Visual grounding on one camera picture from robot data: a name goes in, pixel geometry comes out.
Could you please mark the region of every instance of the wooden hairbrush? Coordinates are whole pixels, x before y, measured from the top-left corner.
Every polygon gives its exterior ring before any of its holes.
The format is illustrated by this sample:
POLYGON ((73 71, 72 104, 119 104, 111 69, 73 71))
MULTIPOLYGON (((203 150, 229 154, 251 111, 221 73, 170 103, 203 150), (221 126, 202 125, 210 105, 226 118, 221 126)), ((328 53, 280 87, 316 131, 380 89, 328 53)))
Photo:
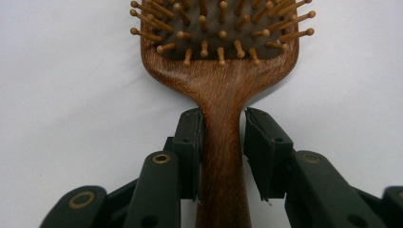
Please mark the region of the wooden hairbrush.
POLYGON ((297 62, 297 8, 312 0, 143 0, 142 60, 159 82, 189 97, 204 117, 197 228, 251 227, 240 150, 245 103, 283 79, 297 62))

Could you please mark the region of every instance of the white surface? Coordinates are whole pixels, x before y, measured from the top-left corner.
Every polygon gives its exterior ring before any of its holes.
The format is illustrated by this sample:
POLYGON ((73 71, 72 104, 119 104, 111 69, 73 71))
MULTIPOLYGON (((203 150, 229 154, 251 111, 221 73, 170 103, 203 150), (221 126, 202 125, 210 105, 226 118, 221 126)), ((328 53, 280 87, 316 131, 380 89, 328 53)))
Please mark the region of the white surface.
MULTIPOLYGON (((2 1, 2 227, 39 226, 76 187, 134 180, 195 106, 145 72, 129 3, 2 1)), ((316 0, 299 12, 309 10, 317 17, 300 29, 316 34, 301 40, 297 66, 248 105, 380 197, 403 184, 403 1, 316 0)), ((260 202, 248 166, 246 178, 254 227, 289 227, 283 201, 260 202)), ((194 206, 183 203, 182 227, 194 206)))

